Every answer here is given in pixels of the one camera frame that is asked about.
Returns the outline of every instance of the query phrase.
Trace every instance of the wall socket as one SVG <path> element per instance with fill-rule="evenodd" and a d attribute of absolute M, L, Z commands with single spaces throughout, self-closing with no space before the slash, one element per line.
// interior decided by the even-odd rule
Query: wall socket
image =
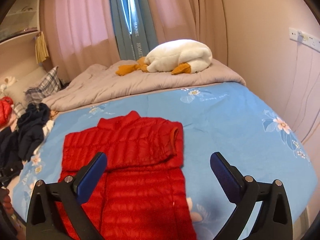
<path fill-rule="evenodd" d="M 289 28 L 290 31 L 290 39 L 293 41 L 300 42 L 310 48 L 315 49 L 320 52 L 320 39 L 310 35 L 308 33 L 298 31 L 294 28 Z"/>

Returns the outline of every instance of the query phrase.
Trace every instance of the blue bed sheet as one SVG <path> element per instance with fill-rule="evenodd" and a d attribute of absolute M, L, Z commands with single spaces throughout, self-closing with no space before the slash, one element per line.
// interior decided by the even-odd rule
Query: blue bed sheet
<path fill-rule="evenodd" d="M 292 220 L 305 209 L 317 184 L 301 143 L 282 119 L 238 83 L 137 95 L 60 115 L 39 155 L 21 172 L 13 206 L 26 219 L 35 182 L 56 182 L 61 172 L 65 135 L 96 126 L 100 118 L 126 115 L 163 117 L 183 124 L 187 201 L 198 240 L 212 240 L 233 212 L 215 175 L 211 153 L 219 151 L 243 175 L 285 186 Z M 247 237 L 258 214 L 257 203 L 241 235 Z"/>

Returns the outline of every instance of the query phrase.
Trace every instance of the pile of clothes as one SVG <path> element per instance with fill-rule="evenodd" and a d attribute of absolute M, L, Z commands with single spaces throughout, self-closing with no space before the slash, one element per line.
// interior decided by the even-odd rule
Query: pile of clothes
<path fill-rule="evenodd" d="M 43 127 L 50 118 L 46 104 L 29 104 L 19 119 L 11 105 L 11 98 L 0 100 L 0 184 L 5 187 L 20 174 L 23 162 L 29 162 L 44 141 Z"/>
<path fill-rule="evenodd" d="M 196 240 L 181 171 L 181 123 L 132 111 L 68 134 L 60 181 L 74 176 L 97 152 L 107 154 L 108 164 L 82 208 L 105 239 Z M 67 232 L 79 239 L 62 204 L 57 205 Z"/>

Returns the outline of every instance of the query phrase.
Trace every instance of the curtain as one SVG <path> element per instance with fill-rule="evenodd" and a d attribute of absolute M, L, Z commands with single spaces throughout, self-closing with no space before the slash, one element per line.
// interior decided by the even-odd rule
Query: curtain
<path fill-rule="evenodd" d="M 159 43 L 193 39 L 206 44 L 227 64 L 227 34 L 222 0 L 148 0 Z"/>
<path fill-rule="evenodd" d="M 52 63 L 66 81 L 120 60 L 109 0 L 44 0 L 44 24 Z"/>
<path fill-rule="evenodd" d="M 148 0 L 110 0 L 121 59 L 137 60 L 158 45 Z"/>

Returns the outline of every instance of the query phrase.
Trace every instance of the beige pillow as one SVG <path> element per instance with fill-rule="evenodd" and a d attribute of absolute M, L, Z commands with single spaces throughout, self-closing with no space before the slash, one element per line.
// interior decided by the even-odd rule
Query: beige pillow
<path fill-rule="evenodd" d="M 25 102 L 25 94 L 24 92 L 32 86 L 35 82 L 38 82 L 40 79 L 45 76 L 47 72 L 43 69 L 43 67 L 38 67 L 36 70 L 32 71 L 30 74 L 26 75 L 25 77 L 21 78 L 13 84 L 12 86 L 8 87 L 4 94 L 8 97 L 11 97 L 13 103 L 21 102 L 24 107 L 26 107 Z"/>

